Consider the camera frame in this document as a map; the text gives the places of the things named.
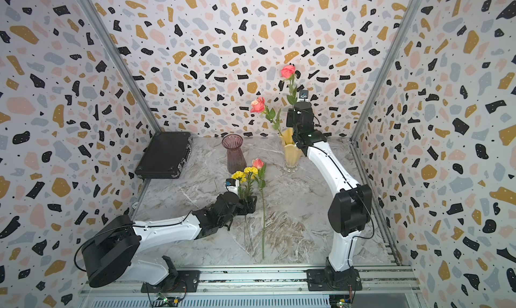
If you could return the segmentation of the pink rose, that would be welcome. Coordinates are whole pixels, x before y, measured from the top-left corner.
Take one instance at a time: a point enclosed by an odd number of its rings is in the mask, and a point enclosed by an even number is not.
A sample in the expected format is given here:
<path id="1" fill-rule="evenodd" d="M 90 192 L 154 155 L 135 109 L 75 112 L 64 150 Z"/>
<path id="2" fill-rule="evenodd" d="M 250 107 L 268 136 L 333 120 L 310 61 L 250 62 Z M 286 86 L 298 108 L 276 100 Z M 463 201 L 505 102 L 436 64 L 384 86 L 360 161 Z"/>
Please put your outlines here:
<path id="1" fill-rule="evenodd" d="M 296 68 L 293 65 L 286 65 L 280 73 L 283 82 L 288 85 L 287 101 L 290 105 L 295 105 L 297 103 Z"/>
<path id="2" fill-rule="evenodd" d="M 271 123 L 272 128 L 279 134 L 281 131 L 281 110 L 276 111 L 274 108 L 270 108 L 266 105 L 266 101 L 263 97 L 258 97 L 251 102 L 251 112 L 264 115 L 265 119 Z"/>
<path id="3" fill-rule="evenodd" d="M 261 233 L 261 257 L 264 260 L 266 256 L 266 198 L 265 198 L 265 187 L 266 183 L 266 163 L 261 159 L 257 158 L 252 162 L 253 168 L 255 168 L 254 177 L 257 181 L 259 193 L 262 201 L 262 233 Z"/>

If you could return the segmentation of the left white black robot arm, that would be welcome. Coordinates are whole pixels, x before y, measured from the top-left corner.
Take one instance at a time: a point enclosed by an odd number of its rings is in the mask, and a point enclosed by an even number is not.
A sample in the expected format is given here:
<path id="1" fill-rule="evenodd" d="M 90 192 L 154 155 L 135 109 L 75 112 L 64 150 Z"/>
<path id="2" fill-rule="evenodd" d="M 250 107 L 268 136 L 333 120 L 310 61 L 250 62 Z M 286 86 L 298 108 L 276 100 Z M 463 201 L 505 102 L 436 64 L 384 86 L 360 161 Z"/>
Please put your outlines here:
<path id="1" fill-rule="evenodd" d="M 180 273 L 169 256 L 153 262 L 140 258 L 143 251 L 167 243 L 206 238 L 231 228 L 234 217 L 255 212 L 257 197 L 240 199 L 234 192 L 219 194 L 211 205 L 187 215 L 160 221 L 132 221 L 121 215 L 88 239 L 80 251 L 91 288 L 115 281 L 140 281 L 149 293 L 178 291 L 198 271 Z"/>

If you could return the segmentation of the yellow carnation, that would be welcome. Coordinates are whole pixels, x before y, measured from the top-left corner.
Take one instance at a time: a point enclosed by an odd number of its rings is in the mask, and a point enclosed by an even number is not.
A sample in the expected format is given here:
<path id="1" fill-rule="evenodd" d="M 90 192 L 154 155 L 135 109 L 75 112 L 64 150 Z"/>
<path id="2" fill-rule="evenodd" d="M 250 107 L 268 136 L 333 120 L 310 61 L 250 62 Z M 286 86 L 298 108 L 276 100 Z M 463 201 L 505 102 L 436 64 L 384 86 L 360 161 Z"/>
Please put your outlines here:
<path id="1" fill-rule="evenodd" d="M 244 187 L 243 187 L 243 199 L 247 200 L 250 196 L 253 195 L 253 186 L 258 178 L 259 170 L 252 166 L 252 167 L 246 167 L 244 169 L 245 174 L 245 181 L 244 181 Z"/>
<path id="2" fill-rule="evenodd" d="M 245 181 L 245 174 L 244 174 L 244 170 L 243 171 L 236 171 L 233 175 L 232 175 L 232 178 L 234 179 L 238 179 L 240 181 L 240 187 L 239 187 L 239 198 L 240 200 L 243 202 L 243 206 L 244 206 L 244 209 L 247 209 L 247 200 L 244 200 L 243 199 L 243 187 L 244 187 L 244 181 Z"/>

